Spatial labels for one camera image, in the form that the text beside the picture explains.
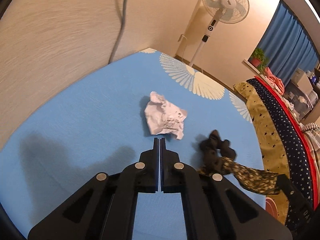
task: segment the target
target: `camouflage fabric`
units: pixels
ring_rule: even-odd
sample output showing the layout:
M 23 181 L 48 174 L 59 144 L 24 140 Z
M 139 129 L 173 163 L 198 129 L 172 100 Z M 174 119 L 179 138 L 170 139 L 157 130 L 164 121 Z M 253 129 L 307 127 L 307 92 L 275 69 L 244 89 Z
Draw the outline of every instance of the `camouflage fabric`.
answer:
M 220 159 L 223 162 L 222 174 L 232 173 L 244 189 L 261 195 L 278 195 L 280 193 L 276 184 L 278 173 L 248 168 L 227 157 Z M 215 173 L 209 171 L 205 166 L 202 166 L 198 172 L 208 176 Z

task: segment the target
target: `green plant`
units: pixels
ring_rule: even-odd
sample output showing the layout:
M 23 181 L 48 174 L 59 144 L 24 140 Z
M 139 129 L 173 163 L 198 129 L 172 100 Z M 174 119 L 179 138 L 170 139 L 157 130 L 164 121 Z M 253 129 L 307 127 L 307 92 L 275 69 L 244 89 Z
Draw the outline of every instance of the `green plant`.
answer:
M 260 48 L 255 48 L 250 57 L 260 60 L 261 64 L 257 66 L 257 69 L 260 72 L 263 72 L 269 61 L 269 59 L 264 55 L 263 50 Z
M 250 57 L 256 58 L 256 59 L 260 60 L 261 62 L 263 62 L 266 58 L 263 50 L 260 48 L 255 48 Z

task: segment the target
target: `blue mattress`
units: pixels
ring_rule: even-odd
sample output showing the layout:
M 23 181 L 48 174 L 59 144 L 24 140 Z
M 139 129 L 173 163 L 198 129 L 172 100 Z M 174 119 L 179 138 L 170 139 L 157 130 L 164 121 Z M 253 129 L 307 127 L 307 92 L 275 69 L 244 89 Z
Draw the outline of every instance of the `blue mattress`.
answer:
M 96 173 L 121 172 L 152 148 L 144 117 L 151 91 L 188 112 L 182 140 L 157 136 L 182 162 L 197 168 L 199 141 L 217 129 L 237 162 L 263 169 L 245 104 L 217 83 L 205 91 L 203 74 L 185 69 L 153 49 L 135 53 L 72 84 L 12 134 L 0 153 L 0 202 L 25 237 Z M 264 196 L 242 190 L 264 208 Z M 180 195 L 139 194 L 133 239 L 185 240 Z

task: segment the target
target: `power cord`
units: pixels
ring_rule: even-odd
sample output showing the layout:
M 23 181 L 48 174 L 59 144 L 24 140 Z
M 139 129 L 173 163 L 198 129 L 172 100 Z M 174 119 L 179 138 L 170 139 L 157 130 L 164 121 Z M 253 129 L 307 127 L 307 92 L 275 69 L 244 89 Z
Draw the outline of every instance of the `power cord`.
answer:
M 114 44 L 114 46 L 113 46 L 113 49 L 112 49 L 112 51 L 111 51 L 108 64 L 110 64 L 111 62 L 113 62 L 113 57 L 114 57 L 115 54 L 116 54 L 116 51 L 117 51 L 117 49 L 118 49 L 120 40 L 121 40 L 122 35 L 123 35 L 123 32 L 124 32 L 124 27 L 125 27 L 125 14 L 126 14 L 126 11 L 127 11 L 127 1 L 128 1 L 128 0 L 123 0 L 120 31 L 119 31 L 119 33 L 118 33 L 118 37 L 117 37 L 116 42 L 115 42 L 115 44 Z
M 182 57 L 181 57 L 182 63 L 184 63 L 184 62 L 183 62 L 183 55 L 184 55 L 184 52 L 186 51 L 186 48 L 187 48 L 187 46 L 188 46 L 188 39 L 187 39 L 187 37 L 184 36 L 183 34 L 180 35 L 180 38 L 179 38 L 178 42 L 181 41 L 183 38 L 186 39 L 186 46 L 184 47 L 184 50 L 183 50 L 183 53 L 182 53 Z

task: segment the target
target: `pink clothing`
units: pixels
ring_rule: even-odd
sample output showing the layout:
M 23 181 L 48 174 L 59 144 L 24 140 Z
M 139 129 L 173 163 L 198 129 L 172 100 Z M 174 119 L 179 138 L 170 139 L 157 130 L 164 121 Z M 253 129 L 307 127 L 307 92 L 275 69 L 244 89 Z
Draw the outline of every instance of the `pink clothing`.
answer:
M 280 78 L 277 78 L 275 75 L 273 75 L 269 67 L 265 68 L 264 73 L 266 74 L 267 78 L 270 80 L 270 83 L 274 85 L 275 89 L 279 92 L 279 94 L 283 95 L 284 85 L 282 83 L 282 80 Z

